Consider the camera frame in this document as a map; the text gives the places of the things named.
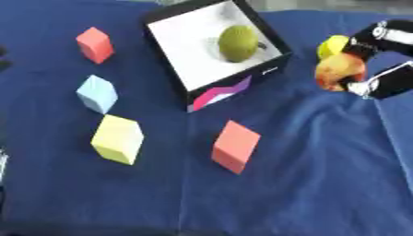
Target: table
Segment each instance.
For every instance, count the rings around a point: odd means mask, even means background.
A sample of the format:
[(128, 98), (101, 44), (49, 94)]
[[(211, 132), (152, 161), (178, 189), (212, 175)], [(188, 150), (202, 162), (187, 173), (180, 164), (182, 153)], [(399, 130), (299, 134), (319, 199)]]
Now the table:
[[(143, 39), (139, 17), (157, 6), (106, 0), (3, 0), (0, 43), (14, 66), (0, 75), (8, 152), (3, 228), (27, 235), (408, 236), (413, 231), (413, 93), (362, 100), (320, 90), (316, 46), (392, 18), (373, 13), (285, 11), (263, 17), (294, 56), (282, 75), (193, 114)], [(95, 26), (116, 55), (94, 65), (75, 37)], [(406, 61), (394, 53), (369, 71)], [(110, 114), (140, 122), (134, 166), (99, 157), (89, 140), (102, 116), (75, 90), (110, 80)], [(241, 176), (210, 159), (232, 119), (262, 135)]]

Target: foam block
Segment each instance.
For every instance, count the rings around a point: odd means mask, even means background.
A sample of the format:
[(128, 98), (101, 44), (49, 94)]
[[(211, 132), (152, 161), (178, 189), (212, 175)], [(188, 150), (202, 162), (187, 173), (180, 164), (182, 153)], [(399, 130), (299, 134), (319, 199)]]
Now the foam block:
[(85, 106), (102, 114), (107, 113), (118, 99), (111, 82), (93, 75), (77, 89), (77, 95)]
[(228, 121), (214, 144), (212, 159), (234, 173), (240, 174), (260, 137), (256, 132)]
[(91, 145), (105, 159), (133, 165), (144, 135), (136, 121), (105, 115)]
[(109, 36), (92, 27), (77, 36), (82, 53), (96, 64), (101, 64), (113, 54)]

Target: black box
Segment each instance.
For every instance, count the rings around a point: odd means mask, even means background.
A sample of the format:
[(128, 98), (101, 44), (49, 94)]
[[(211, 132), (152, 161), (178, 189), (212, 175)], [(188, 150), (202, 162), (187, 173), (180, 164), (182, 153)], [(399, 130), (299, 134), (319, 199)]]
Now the black box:
[[(193, 0), (146, 14), (145, 35), (173, 74), (188, 112), (261, 83), (282, 72), (291, 49), (244, 0)], [(232, 25), (248, 25), (266, 49), (250, 59), (223, 59), (218, 37)]]

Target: red cube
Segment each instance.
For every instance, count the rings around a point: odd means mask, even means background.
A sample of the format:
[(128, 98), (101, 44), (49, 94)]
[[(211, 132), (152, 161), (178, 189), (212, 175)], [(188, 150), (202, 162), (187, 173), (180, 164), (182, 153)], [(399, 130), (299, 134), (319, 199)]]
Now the red cube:
[(82, 53), (96, 64), (101, 64), (113, 54), (109, 36), (94, 27), (77, 36), (77, 43)]
[(214, 144), (212, 159), (234, 173), (240, 174), (260, 137), (256, 132), (228, 121)]

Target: yellow fruit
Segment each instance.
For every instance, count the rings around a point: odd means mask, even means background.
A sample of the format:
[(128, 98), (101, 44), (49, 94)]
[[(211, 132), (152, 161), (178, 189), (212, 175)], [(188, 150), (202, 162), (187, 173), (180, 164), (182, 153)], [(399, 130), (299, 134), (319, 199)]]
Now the yellow fruit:
[(236, 25), (225, 29), (218, 44), (227, 60), (239, 63), (254, 55), (258, 48), (258, 37), (248, 26)]
[(348, 37), (344, 35), (333, 35), (324, 41), (317, 49), (318, 58), (324, 60), (331, 55), (341, 53), (344, 46), (348, 43)]

